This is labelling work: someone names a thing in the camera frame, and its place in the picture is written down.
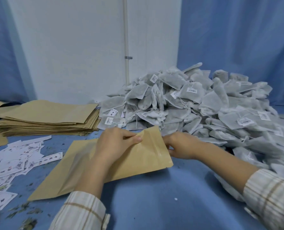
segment left hand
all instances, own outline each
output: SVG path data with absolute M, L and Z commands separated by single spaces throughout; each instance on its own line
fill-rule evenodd
M 94 156 L 111 166 L 126 149 L 141 141 L 142 138 L 131 131 L 117 127 L 108 128 L 99 137 Z

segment plaid sleeve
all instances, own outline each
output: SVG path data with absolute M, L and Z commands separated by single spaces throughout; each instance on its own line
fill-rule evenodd
M 284 230 L 284 179 L 261 169 L 247 181 L 243 197 L 268 229 Z
M 49 230 L 106 230 L 109 218 L 97 197 L 74 191 L 55 216 Z

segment hand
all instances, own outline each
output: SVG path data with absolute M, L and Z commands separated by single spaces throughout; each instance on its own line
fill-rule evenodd
M 203 147 L 207 144 L 195 136 L 179 131 L 166 135 L 163 141 L 170 155 L 180 159 L 199 159 Z
M 130 146 L 140 143 L 136 133 L 117 127 L 106 129 L 96 143 L 95 157 L 111 166 Z

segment tea bag label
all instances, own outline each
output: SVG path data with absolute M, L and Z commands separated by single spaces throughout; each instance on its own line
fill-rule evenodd
M 147 116 L 147 112 L 143 112 L 141 115 L 143 115 L 144 117 Z
M 112 124 L 112 121 L 113 121 L 113 118 L 107 117 L 107 119 L 106 119 L 106 121 L 105 121 L 105 124 L 106 124 L 106 125 L 111 125 L 111 124 Z
M 198 93 L 198 91 L 196 89 L 190 88 L 190 87 L 187 88 L 187 92 Z
M 241 119 L 238 119 L 237 120 L 237 123 L 240 125 L 240 126 L 247 126 L 247 125 L 250 125 L 252 123 L 255 123 L 253 120 L 247 118 L 247 117 L 244 117 L 244 118 L 241 118 Z
M 282 132 L 282 128 L 281 127 L 276 127 L 277 130 L 274 132 L 275 135 L 284 137 L 284 133 Z
M 155 82 L 158 80 L 158 77 L 154 74 L 152 78 L 150 79 L 151 82 L 155 84 Z
M 176 99 L 177 98 L 177 95 L 178 95 L 178 91 L 175 90 L 174 92 L 171 93 L 171 96 Z
M 108 115 L 109 116 L 115 116 L 117 114 L 117 110 L 116 109 L 112 109 L 111 111 L 109 111 Z
M 268 116 L 267 112 L 258 111 L 261 120 L 271 121 L 270 117 Z

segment blue table surface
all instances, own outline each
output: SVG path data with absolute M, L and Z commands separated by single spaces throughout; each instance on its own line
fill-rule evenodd
M 275 106 L 284 114 L 284 106 Z M 102 131 L 88 136 L 53 135 L 44 141 L 41 153 L 45 156 L 66 152 L 73 140 L 98 138 Z M 38 136 L 12 136 L 9 143 L 34 139 Z M 19 229 L 29 217 L 37 219 L 34 230 L 48 229 L 68 195 L 33 201 L 29 207 L 6 218 L 9 209 L 27 201 L 30 194 L 59 163 L 33 168 L 27 175 L 14 178 L 9 192 L 17 193 L 0 211 L 0 230 Z M 217 181 L 213 171 L 194 160 L 173 158 L 174 166 L 147 174 L 124 178 L 104 185 L 102 202 L 111 214 L 108 229 L 265 229 L 252 218 L 244 204 L 232 198 Z M 39 208 L 39 214 L 27 212 Z

